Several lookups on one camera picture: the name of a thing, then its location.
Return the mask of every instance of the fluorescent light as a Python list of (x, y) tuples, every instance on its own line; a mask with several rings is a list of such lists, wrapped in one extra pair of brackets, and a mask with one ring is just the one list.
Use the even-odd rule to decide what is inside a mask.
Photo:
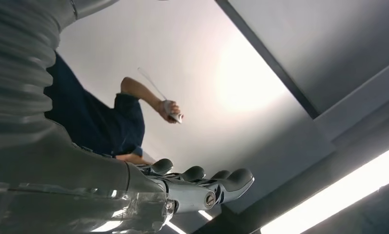
[(300, 234), (389, 184), (389, 151), (263, 226), (262, 234)]
[(104, 225), (100, 226), (97, 229), (92, 230), (93, 233), (107, 232), (114, 228), (119, 227), (123, 222), (122, 221), (108, 221)]
[(212, 217), (211, 215), (207, 214), (206, 211), (199, 211), (199, 213), (200, 213), (201, 215), (203, 215), (203, 217), (205, 217), (208, 221), (210, 221), (210, 220), (213, 219), (213, 217)]
[(169, 226), (171, 229), (173, 229), (174, 231), (176, 231), (178, 234), (187, 234), (185, 233), (183, 230), (181, 230), (180, 228), (178, 228), (176, 225), (170, 223), (170, 222), (167, 222), (166, 223), (167, 226)]

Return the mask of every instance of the short sleeve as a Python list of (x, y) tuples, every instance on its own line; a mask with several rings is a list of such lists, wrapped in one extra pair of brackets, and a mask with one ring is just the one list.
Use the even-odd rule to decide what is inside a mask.
[(125, 93), (117, 94), (115, 98), (114, 110), (121, 116), (119, 118), (123, 142), (120, 151), (135, 153), (141, 149), (145, 133), (143, 112), (139, 99)]
[(141, 106), (139, 99), (125, 93), (115, 97), (114, 109), (127, 119), (140, 118)]

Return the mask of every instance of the person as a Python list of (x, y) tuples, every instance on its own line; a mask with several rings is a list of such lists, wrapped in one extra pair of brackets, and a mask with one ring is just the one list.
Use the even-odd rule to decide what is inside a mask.
[[(58, 53), (47, 71), (53, 84), (45, 87), (44, 94), (52, 99), (53, 109), (45, 112), (45, 117), (62, 125), (72, 141), (84, 149), (134, 164), (150, 164), (143, 159), (141, 148), (145, 124), (140, 99), (165, 121), (176, 123), (166, 113), (165, 101), (132, 78), (122, 80), (114, 108), (109, 108), (83, 88)], [(174, 101), (169, 108), (173, 114), (180, 113)]]

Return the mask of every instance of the robotic hand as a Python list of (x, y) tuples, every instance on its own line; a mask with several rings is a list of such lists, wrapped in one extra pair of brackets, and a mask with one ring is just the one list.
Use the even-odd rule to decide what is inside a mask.
[[(151, 167), (158, 171), (171, 170), (171, 161), (162, 159)], [(147, 172), (146, 166), (138, 166), (143, 174), (161, 186), (168, 198), (174, 200), (174, 213), (209, 210), (216, 204), (238, 199), (252, 185), (254, 177), (247, 169), (233, 173), (220, 171), (211, 179), (204, 179), (204, 169), (194, 166), (184, 173), (155, 174), (154, 169)]]
[(167, 174), (167, 160), (105, 158), (43, 116), (61, 31), (117, 1), (0, 0), (0, 233), (154, 233), (173, 214), (234, 200), (253, 183), (245, 169), (204, 179), (200, 167)]

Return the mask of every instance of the remote controller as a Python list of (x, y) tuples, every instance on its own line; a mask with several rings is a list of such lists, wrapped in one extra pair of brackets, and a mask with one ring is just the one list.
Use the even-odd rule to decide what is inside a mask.
[(175, 119), (179, 124), (183, 123), (183, 114), (172, 114), (171, 111), (170, 111), (170, 104), (171, 104), (171, 101), (169, 100), (166, 100), (165, 101), (165, 105), (164, 105), (164, 108), (165, 108), (165, 112), (171, 116), (173, 119)]

